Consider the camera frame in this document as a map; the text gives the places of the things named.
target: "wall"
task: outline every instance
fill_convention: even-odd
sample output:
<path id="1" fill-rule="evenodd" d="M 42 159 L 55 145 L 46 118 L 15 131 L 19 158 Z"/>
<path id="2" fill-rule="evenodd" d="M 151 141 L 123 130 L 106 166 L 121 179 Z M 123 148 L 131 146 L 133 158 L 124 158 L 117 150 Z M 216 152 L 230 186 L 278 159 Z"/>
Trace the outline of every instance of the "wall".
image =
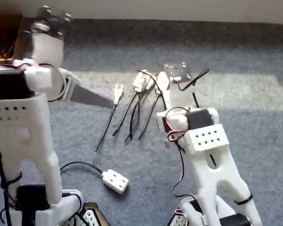
<path id="1" fill-rule="evenodd" d="M 34 17 L 42 4 L 62 8 L 74 18 L 283 24 L 283 0 L 0 0 L 0 12 Z"/>

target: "gray carpet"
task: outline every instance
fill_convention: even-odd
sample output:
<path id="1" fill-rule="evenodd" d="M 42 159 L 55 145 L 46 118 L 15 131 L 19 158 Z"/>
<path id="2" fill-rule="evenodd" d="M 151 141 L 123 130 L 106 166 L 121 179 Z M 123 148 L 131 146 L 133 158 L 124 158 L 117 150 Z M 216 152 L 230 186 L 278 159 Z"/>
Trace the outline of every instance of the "gray carpet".
<path id="1" fill-rule="evenodd" d="M 248 183 L 266 226 L 283 226 L 283 26 L 168 21 L 75 20 L 67 31 L 63 67 L 83 85 L 112 95 L 115 83 L 125 86 L 121 100 L 98 153 L 94 152 L 109 110 L 79 104 L 50 107 L 54 146 L 60 165 L 93 162 L 130 179 L 118 195 L 102 184 L 100 175 L 73 166 L 62 175 L 63 188 L 79 189 L 85 201 L 97 202 L 113 226 L 164 226 L 180 201 L 172 194 L 181 165 L 176 148 L 164 148 L 155 115 L 146 136 L 127 145 L 126 118 L 118 137 L 111 134 L 132 94 L 136 70 L 157 73 L 164 63 L 186 61 L 199 80 L 202 106 L 219 110 L 242 178 Z M 154 99 L 143 103 L 141 122 Z M 155 111 L 162 111 L 161 101 Z M 41 183 L 31 162 L 22 167 L 24 183 Z M 178 193 L 196 192 L 186 161 L 186 176 Z M 3 207 L 0 190 L 0 210 Z"/>

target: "cardboard box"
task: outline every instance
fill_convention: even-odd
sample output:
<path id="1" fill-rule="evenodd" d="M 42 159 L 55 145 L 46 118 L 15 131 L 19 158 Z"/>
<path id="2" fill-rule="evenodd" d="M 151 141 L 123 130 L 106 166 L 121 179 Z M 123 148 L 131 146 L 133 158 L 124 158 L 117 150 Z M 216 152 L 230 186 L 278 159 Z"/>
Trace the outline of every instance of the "cardboard box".
<path id="1" fill-rule="evenodd" d="M 4 59 L 0 55 L 0 64 L 11 64 L 14 59 L 22 59 L 25 50 L 24 48 L 25 41 L 23 35 L 21 35 L 21 32 L 23 31 L 24 27 L 25 27 L 25 22 L 22 15 L 19 14 L 0 15 L 0 32 L 4 33 L 11 30 L 15 30 L 15 32 L 17 33 L 16 45 L 13 56 Z"/>

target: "white power outlet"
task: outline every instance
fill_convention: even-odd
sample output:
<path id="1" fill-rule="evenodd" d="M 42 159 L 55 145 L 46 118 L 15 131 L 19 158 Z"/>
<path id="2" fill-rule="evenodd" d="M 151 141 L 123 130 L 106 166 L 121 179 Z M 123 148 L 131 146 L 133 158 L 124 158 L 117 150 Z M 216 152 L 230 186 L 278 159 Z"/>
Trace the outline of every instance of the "white power outlet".
<path id="1" fill-rule="evenodd" d="M 229 145 L 222 124 L 189 130 L 184 135 L 184 139 L 191 153 Z"/>
<path id="2" fill-rule="evenodd" d="M 89 223 L 90 226 L 101 226 L 100 222 L 96 218 L 93 210 L 87 210 L 83 218 Z M 79 226 L 86 226 L 83 221 L 80 221 Z"/>
<path id="3" fill-rule="evenodd" d="M 111 169 L 107 172 L 103 172 L 102 176 L 103 183 L 119 194 L 124 193 L 125 189 L 128 187 L 129 180 Z"/>
<path id="4" fill-rule="evenodd" d="M 170 226 L 186 226 L 187 218 L 183 216 L 174 216 Z"/>
<path id="5" fill-rule="evenodd" d="M 90 226 L 101 226 L 93 210 L 87 210 L 83 218 L 88 222 Z M 86 226 L 86 224 L 78 216 L 75 216 L 74 218 L 71 218 L 70 220 L 62 224 L 59 224 L 58 226 Z"/>

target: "black cable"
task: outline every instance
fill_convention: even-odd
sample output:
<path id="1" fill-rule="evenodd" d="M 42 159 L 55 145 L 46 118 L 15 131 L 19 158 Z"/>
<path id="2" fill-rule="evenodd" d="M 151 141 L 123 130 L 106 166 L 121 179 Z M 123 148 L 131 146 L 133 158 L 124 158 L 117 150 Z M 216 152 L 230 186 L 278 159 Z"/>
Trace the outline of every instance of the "black cable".
<path id="1" fill-rule="evenodd" d="M 127 142 L 127 140 L 130 138 L 132 139 L 132 135 L 133 135 L 133 132 L 136 130 L 137 126 L 138 126 L 138 123 L 140 121 L 140 116 L 141 116 L 141 112 L 140 112 L 140 101 L 142 100 L 142 97 L 143 96 L 140 96 L 140 94 L 138 95 L 138 101 L 136 102 L 134 108 L 133 108 L 133 111 L 132 111 L 132 114 L 131 114 L 131 118 L 130 118 L 130 128 L 129 128 L 129 135 L 126 137 L 125 139 L 125 142 Z M 133 119 L 134 119 L 134 115 L 135 115 L 135 110 L 137 109 L 137 119 L 136 119 L 136 124 L 135 126 L 133 127 Z"/>
<path id="2" fill-rule="evenodd" d="M 82 204 L 82 199 L 81 199 L 81 197 L 80 197 L 78 194 L 76 194 L 76 193 L 66 194 L 64 197 L 71 196 L 71 195 L 75 195 L 75 196 L 78 198 L 78 200 L 79 200 L 79 202 L 80 202 L 80 207 L 79 207 L 79 210 L 80 210 L 80 209 L 82 208 L 82 205 L 83 205 L 83 204 Z M 85 225 L 90 226 L 90 224 L 80 215 L 79 212 L 74 213 L 71 218 L 73 218 L 74 216 L 78 216 L 78 217 L 84 222 Z"/>
<path id="3" fill-rule="evenodd" d="M 209 156 L 210 156 L 210 158 L 211 158 L 211 160 L 212 160 L 212 162 L 213 162 L 214 166 L 216 167 L 217 165 L 216 165 L 216 161 L 215 161 L 215 159 L 214 159 L 213 155 L 212 155 L 212 154 L 210 154 Z"/>
<path id="4" fill-rule="evenodd" d="M 9 202 L 8 202 L 8 185 L 7 184 L 7 180 L 4 174 L 4 170 L 3 170 L 3 165 L 2 165 L 2 155 L 0 153 L 0 177 L 1 177 L 1 184 L 2 184 L 2 188 L 4 190 L 7 190 L 7 192 L 3 193 L 4 196 L 4 209 L 5 209 L 5 215 L 6 215 L 6 221 L 7 221 L 7 225 L 8 226 L 12 226 L 11 224 L 11 218 L 10 218 L 10 212 L 9 212 Z"/>
<path id="5" fill-rule="evenodd" d="M 75 215 L 78 216 L 80 220 L 84 222 L 85 225 L 90 226 L 90 224 L 79 213 L 75 213 Z"/>
<path id="6" fill-rule="evenodd" d="M 199 104 L 198 104 L 198 101 L 197 101 L 197 99 L 196 99 L 195 93 L 192 93 L 192 96 L 193 96 L 193 99 L 194 99 L 194 102 L 195 102 L 196 107 L 197 107 L 197 108 L 200 108 L 200 107 L 199 107 Z"/>
<path id="7" fill-rule="evenodd" d="M 151 119 L 151 116 L 152 116 L 154 107 L 155 107 L 155 105 L 156 105 L 156 103 L 157 103 L 159 97 L 160 97 L 160 94 L 156 94 L 155 99 L 154 99 L 154 101 L 153 101 L 153 104 L 152 104 L 152 106 L 151 106 L 151 108 L 150 108 L 150 111 L 149 111 L 149 114 L 148 114 L 146 123 L 145 123 L 145 125 L 144 125 L 144 127 L 143 127 L 143 129 L 142 129 L 142 131 L 141 131 L 141 133 L 140 133 L 140 135 L 139 135 L 139 137 L 138 137 L 138 140 L 141 140 L 142 136 L 143 136 L 144 133 L 146 132 L 146 129 L 147 129 L 148 124 L 149 124 L 149 122 L 150 122 L 150 119 Z"/>
<path id="8" fill-rule="evenodd" d="M 103 171 L 100 170 L 98 167 L 96 167 L 95 165 L 93 165 L 91 163 L 85 162 L 85 161 L 72 161 L 72 162 L 69 162 L 66 165 L 62 166 L 60 168 L 60 171 L 62 171 L 65 167 L 67 167 L 69 165 L 72 165 L 72 164 L 83 164 L 83 165 L 86 165 L 86 166 L 90 166 L 90 167 L 94 168 L 96 171 L 98 171 L 100 174 L 103 173 Z"/>
<path id="9" fill-rule="evenodd" d="M 195 86 L 196 81 L 197 81 L 198 79 L 200 79 L 202 76 L 204 76 L 205 74 L 207 74 L 208 72 L 209 72 L 209 69 L 203 70 L 202 72 L 200 72 L 199 75 L 196 76 L 195 79 L 193 79 L 189 84 L 187 84 L 187 85 L 186 85 L 185 87 L 183 87 L 183 88 L 180 87 L 179 82 L 176 82 L 176 83 L 177 83 L 177 86 L 178 86 L 178 89 L 179 89 L 180 91 L 185 91 L 185 90 L 186 90 L 187 88 L 189 88 L 191 85 Z"/>
<path id="10" fill-rule="evenodd" d="M 108 118 L 108 121 L 107 121 L 107 123 L 106 123 L 106 125 L 105 125 L 104 131 L 103 131 L 102 135 L 100 136 L 100 139 L 99 139 L 99 141 L 98 141 L 98 144 L 96 145 L 95 152 L 98 151 L 98 149 L 99 149 L 101 143 L 102 143 L 103 140 L 104 140 L 104 137 L 105 137 L 105 135 L 106 135 L 106 133 L 107 133 L 108 127 L 109 127 L 109 125 L 110 125 L 110 123 L 111 123 L 112 116 L 113 116 L 113 114 L 114 114 L 116 108 L 117 108 L 117 105 L 114 104 L 114 105 L 113 105 L 113 108 L 112 108 L 112 110 L 111 110 L 110 116 L 109 116 L 109 118 Z"/>
<path id="11" fill-rule="evenodd" d="M 140 70 L 138 70 L 137 72 L 141 72 L 141 73 L 143 73 L 143 74 L 148 75 L 148 76 L 154 81 L 154 83 L 155 83 L 157 89 L 160 91 L 160 94 L 161 94 L 161 97 L 162 97 L 162 101 L 164 102 L 164 108 L 165 108 L 165 110 L 166 110 L 166 100 L 165 100 L 165 98 L 164 98 L 164 95 L 163 95 L 163 93 L 162 93 L 160 87 L 158 86 L 158 84 L 157 84 L 157 82 L 156 82 L 156 79 L 155 79 L 152 75 L 150 75 L 149 73 L 146 73 L 146 72 L 143 72 L 143 71 L 140 71 Z"/>
<path id="12" fill-rule="evenodd" d="M 118 124 L 118 126 L 117 126 L 117 129 L 114 131 L 114 133 L 112 134 L 112 136 L 115 136 L 115 135 L 118 133 L 119 129 L 122 127 L 122 124 L 123 124 L 123 122 L 124 122 L 124 120 L 125 120 L 125 117 L 126 117 L 126 115 L 127 115 L 127 113 L 128 113 L 129 107 L 130 107 L 130 105 L 132 104 L 132 102 L 134 101 L 136 95 L 137 95 L 137 92 L 135 91 L 135 92 L 133 93 L 131 99 L 129 100 L 128 104 L 127 104 L 127 107 L 126 107 L 126 109 L 125 109 L 125 111 L 124 111 L 124 113 L 123 113 L 123 116 L 122 116 L 122 118 L 121 118 L 121 120 L 120 120 L 120 122 L 119 122 L 119 124 Z"/>
<path id="13" fill-rule="evenodd" d="M 197 201 L 197 199 L 195 198 L 195 196 L 193 195 L 193 194 L 181 194 L 181 195 L 177 195 L 177 194 L 175 194 L 175 189 L 176 189 L 176 187 L 182 182 L 182 180 L 183 180 L 183 177 L 184 177 L 184 161 L 183 161 L 183 154 L 182 154 L 182 150 L 184 151 L 184 149 L 178 144 L 178 142 L 176 141 L 175 142 L 175 144 L 176 144 L 176 146 L 177 146 L 177 148 L 178 148 L 178 151 L 179 151 L 179 154 L 180 154 L 180 160 L 181 160 L 181 166 L 182 166 L 182 174 L 181 174 L 181 176 L 180 176 L 180 179 L 179 179 L 179 181 L 174 185 L 174 187 L 173 187 L 173 195 L 175 196 L 175 197 L 178 197 L 178 198 L 180 198 L 180 197 L 184 197 L 184 196 L 191 196 L 191 197 L 193 197 L 193 199 L 195 200 L 195 201 Z"/>
<path id="14" fill-rule="evenodd" d="M 0 211 L 0 221 L 5 224 L 5 221 L 3 220 L 3 217 L 2 217 L 2 214 L 3 212 L 5 211 L 5 208 L 3 208 L 1 211 Z"/>

